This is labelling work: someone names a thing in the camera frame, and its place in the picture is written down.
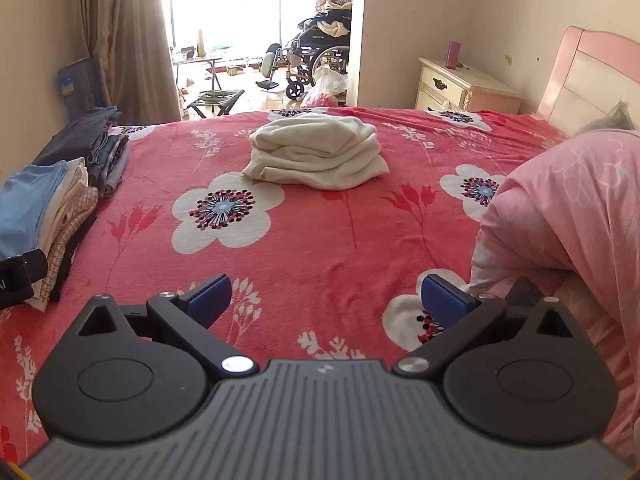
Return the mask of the cream white knit sweater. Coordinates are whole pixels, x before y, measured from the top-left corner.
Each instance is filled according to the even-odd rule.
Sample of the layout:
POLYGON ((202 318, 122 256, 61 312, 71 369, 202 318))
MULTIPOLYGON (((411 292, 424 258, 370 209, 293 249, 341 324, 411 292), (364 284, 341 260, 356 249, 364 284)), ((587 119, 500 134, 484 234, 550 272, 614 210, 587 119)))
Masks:
POLYGON ((253 180, 347 191, 390 172, 375 126, 354 116, 305 113, 268 122, 250 135, 253 180))

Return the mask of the light folded clothes stack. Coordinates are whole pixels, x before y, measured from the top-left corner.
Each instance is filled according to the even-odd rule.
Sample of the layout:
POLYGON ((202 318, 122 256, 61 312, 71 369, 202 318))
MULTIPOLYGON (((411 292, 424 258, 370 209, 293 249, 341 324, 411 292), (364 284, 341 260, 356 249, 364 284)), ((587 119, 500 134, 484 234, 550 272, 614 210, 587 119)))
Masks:
POLYGON ((36 248, 47 257, 48 274, 34 285, 28 304, 46 310, 66 246, 96 210, 98 189, 88 183, 82 158, 48 166, 27 165, 1 188, 1 261, 36 248))

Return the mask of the dark folded clothes stack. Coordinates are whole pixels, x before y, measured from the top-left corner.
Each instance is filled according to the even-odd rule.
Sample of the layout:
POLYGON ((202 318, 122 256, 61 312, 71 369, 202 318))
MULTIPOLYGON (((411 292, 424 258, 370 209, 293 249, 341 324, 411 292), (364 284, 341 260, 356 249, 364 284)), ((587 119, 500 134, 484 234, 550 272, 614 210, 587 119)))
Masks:
POLYGON ((108 176, 115 170, 128 143, 127 133, 111 134, 122 113, 114 106, 95 107, 71 120, 52 136, 32 161, 48 166, 61 160, 82 158, 88 170, 88 183, 105 195, 108 176))

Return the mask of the black folding stool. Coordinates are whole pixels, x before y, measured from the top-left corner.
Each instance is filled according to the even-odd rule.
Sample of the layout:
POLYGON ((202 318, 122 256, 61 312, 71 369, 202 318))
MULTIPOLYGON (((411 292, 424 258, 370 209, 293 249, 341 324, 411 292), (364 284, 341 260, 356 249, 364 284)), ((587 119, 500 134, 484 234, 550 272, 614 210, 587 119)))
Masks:
POLYGON ((186 108, 193 110, 201 119, 206 119, 204 107, 211 107, 217 111, 217 116, 229 115, 244 90, 207 90, 201 92, 186 108))

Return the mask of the small folding table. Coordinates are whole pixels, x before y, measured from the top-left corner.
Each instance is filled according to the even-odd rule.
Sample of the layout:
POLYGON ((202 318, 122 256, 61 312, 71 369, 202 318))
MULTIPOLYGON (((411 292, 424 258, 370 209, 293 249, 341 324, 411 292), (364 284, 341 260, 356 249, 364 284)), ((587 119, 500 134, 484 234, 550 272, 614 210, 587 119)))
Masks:
POLYGON ((186 65, 202 64, 205 63, 209 67, 209 73, 212 75, 212 89, 221 90, 221 84, 217 77, 216 66, 222 61, 221 56, 217 56, 216 52, 213 55, 196 56, 193 49, 182 49, 180 52, 172 57, 172 65, 175 67, 175 84, 180 89, 180 68, 186 65))

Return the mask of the wheelchair with clothes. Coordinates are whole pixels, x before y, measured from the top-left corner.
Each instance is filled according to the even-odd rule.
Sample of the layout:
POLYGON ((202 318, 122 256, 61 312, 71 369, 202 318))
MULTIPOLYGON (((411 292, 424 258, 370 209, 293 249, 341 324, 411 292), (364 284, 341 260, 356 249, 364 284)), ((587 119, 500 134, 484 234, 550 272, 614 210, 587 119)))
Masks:
POLYGON ((317 0, 316 14, 299 22, 297 29, 285 46, 270 44, 260 66, 264 79, 256 82, 262 90, 273 90, 278 86, 273 75, 284 68, 284 93, 290 100, 299 100, 307 87, 314 86, 320 66, 347 74, 352 0, 317 0))

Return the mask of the red floral bed sheet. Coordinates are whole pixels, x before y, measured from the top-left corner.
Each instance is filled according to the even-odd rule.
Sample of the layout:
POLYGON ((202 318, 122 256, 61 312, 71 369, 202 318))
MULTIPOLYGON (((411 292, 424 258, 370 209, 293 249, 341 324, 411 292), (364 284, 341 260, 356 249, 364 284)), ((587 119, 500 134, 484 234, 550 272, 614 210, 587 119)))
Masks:
POLYGON ((214 334, 257 361, 393 361, 439 332, 424 276, 470 276, 480 217, 498 185, 562 136, 528 115, 357 108, 388 173, 348 191, 244 177, 254 112, 129 129, 115 195, 75 249, 58 301, 1 315, 1 456, 18 463, 46 435, 32 384, 86 301, 142 304, 217 273, 232 283, 214 334))

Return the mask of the pink floral quilt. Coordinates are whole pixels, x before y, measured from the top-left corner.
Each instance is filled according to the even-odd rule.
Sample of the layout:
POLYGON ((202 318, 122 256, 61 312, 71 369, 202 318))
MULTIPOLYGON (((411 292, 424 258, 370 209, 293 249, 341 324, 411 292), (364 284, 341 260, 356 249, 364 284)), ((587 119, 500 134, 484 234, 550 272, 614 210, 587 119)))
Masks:
POLYGON ((513 170, 480 217, 472 294, 525 275, 560 298, 620 395, 604 442, 639 459, 639 135, 594 130, 513 170))

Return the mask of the dark blue bag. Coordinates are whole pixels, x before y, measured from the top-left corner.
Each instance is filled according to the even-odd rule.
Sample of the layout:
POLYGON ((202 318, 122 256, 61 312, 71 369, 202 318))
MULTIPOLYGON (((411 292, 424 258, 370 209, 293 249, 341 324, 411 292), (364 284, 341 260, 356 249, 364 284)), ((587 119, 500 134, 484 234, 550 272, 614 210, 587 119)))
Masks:
POLYGON ((56 81, 70 122, 96 107, 106 107, 101 79, 92 58, 82 58, 61 68, 56 81))

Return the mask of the cream nightstand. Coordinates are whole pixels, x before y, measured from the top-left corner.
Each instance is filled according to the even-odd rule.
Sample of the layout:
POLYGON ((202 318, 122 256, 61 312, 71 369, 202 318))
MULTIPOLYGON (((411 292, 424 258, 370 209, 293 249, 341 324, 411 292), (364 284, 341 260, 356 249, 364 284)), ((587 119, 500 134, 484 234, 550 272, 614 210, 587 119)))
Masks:
POLYGON ((523 97, 498 79, 471 66, 454 70, 444 62, 419 58, 421 69, 416 110, 518 114, 523 97))

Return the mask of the grey pillow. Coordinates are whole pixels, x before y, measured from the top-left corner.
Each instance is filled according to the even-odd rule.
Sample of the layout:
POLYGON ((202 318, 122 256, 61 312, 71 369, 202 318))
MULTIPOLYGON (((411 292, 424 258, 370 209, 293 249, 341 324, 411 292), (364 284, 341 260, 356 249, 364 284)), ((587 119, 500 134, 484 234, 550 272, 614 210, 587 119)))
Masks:
POLYGON ((592 122, 588 122, 587 125, 583 126, 575 132, 575 136, 579 136, 580 134, 589 131, 603 129, 625 131, 637 130, 637 127, 631 118, 631 114, 629 113, 628 106, 625 102, 618 102, 612 108, 612 110, 608 112, 608 114, 601 118, 593 120, 592 122))

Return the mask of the brown curtain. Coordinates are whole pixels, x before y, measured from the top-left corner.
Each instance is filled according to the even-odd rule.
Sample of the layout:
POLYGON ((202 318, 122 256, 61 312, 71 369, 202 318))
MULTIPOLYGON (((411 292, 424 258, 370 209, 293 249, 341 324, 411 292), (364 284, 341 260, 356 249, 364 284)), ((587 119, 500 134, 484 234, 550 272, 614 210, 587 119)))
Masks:
POLYGON ((82 32, 107 104, 126 125, 181 118, 162 0, 79 0, 82 32))

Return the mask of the pink box on nightstand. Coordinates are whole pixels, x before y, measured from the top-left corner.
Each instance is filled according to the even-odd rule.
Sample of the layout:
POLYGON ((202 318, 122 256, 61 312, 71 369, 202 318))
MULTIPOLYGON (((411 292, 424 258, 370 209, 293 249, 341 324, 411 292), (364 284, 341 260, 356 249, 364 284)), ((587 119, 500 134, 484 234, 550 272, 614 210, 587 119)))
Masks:
POLYGON ((446 67, 450 70, 455 70, 459 64, 461 44, 460 42, 450 40, 448 42, 447 54, 446 54, 446 67))

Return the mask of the white plastic bag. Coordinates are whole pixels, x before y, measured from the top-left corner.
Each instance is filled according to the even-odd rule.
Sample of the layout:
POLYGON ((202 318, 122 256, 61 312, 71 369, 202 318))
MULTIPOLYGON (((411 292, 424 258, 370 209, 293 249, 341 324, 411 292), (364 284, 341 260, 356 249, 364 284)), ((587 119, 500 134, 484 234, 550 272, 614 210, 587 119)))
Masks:
POLYGON ((302 107, 336 107, 338 97, 347 91, 347 87, 345 75, 330 66, 319 66, 314 71, 314 86, 304 96, 302 107))

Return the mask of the pink headboard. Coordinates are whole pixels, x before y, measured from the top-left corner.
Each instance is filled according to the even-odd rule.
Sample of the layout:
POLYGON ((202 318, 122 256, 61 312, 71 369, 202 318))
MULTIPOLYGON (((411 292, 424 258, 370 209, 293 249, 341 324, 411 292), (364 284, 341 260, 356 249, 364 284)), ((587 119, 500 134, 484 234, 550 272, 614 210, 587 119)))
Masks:
POLYGON ((624 104, 639 125, 640 44, 600 30, 565 29, 536 116, 571 136, 624 104))

